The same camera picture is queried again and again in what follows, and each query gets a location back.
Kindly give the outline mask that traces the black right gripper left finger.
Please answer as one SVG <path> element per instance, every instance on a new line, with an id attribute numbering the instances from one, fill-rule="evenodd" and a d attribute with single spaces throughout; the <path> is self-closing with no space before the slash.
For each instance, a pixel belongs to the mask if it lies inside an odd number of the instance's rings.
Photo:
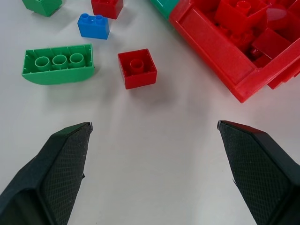
<path id="1" fill-rule="evenodd" d="M 84 122 L 49 137 L 0 194 L 0 225 L 68 225 L 92 130 Z"/>

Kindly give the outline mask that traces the red plastic sorting bin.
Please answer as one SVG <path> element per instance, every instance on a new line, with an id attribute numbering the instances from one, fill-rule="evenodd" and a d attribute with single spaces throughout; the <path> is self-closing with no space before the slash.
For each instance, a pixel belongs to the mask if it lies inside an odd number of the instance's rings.
<path id="1" fill-rule="evenodd" d="M 252 47 L 267 29 L 266 13 L 255 27 L 234 33 L 215 20 L 220 1 L 179 0 L 169 22 L 240 102 L 264 86 L 275 89 L 300 74 L 300 29 L 273 30 L 291 45 L 271 60 Z M 281 4 L 300 8 L 300 0 L 261 1 L 268 7 Z"/>

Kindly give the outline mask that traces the square red building block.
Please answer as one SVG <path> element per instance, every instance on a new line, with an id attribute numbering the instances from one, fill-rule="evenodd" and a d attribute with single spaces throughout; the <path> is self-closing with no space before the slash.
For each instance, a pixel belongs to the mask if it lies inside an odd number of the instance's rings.
<path id="1" fill-rule="evenodd" d="M 158 71 L 148 49 L 118 53 L 118 61 L 127 90 L 156 83 Z"/>

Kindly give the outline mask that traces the long green curved building block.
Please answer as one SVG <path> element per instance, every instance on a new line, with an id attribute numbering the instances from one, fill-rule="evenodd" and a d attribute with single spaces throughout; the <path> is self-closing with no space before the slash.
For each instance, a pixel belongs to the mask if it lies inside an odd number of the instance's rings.
<path id="1" fill-rule="evenodd" d="M 22 77 L 40 85 L 76 83 L 94 74 L 92 44 L 25 51 Z"/>

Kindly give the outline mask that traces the glossy red curved block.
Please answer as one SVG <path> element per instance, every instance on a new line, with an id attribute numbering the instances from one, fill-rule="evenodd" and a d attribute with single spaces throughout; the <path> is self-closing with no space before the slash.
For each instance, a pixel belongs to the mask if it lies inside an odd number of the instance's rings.
<path id="1" fill-rule="evenodd" d="M 300 8 L 273 4 L 266 11 L 266 27 L 272 30 L 300 29 Z"/>

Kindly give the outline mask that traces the small blue building block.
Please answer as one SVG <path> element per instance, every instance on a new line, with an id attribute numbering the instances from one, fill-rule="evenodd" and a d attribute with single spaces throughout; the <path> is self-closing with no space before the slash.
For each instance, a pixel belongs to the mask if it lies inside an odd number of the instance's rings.
<path id="1" fill-rule="evenodd" d="M 110 29 L 108 18 L 102 15 L 81 14 L 77 22 L 79 32 L 84 38 L 108 39 Z"/>

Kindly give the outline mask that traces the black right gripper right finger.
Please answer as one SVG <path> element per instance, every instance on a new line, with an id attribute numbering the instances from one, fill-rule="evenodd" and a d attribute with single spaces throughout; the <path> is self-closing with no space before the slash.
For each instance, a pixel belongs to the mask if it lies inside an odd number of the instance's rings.
<path id="1" fill-rule="evenodd" d="M 217 128 L 257 225 L 300 225 L 300 165 L 266 132 L 226 120 Z"/>

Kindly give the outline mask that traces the red studded building block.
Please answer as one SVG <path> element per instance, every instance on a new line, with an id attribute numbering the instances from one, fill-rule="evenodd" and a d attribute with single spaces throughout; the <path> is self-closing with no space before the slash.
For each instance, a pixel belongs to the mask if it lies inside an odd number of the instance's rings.
<path id="1" fill-rule="evenodd" d="M 123 0 L 91 0 L 94 15 L 117 19 L 122 8 Z"/>

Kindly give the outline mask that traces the red block with round studs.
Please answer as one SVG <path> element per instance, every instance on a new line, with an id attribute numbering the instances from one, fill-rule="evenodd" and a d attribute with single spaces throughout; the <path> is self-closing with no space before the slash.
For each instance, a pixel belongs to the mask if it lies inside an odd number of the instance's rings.
<path id="1" fill-rule="evenodd" d="M 267 8 L 261 0 L 221 0 L 215 20 L 234 33 L 243 33 L 259 23 Z"/>

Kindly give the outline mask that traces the flat red block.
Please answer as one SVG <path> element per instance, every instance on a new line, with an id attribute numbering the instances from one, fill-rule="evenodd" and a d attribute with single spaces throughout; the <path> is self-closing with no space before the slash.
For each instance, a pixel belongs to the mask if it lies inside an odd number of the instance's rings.
<path id="1" fill-rule="evenodd" d="M 271 60 L 291 45 L 291 42 L 277 34 L 272 29 L 264 30 L 252 43 L 252 47 Z"/>

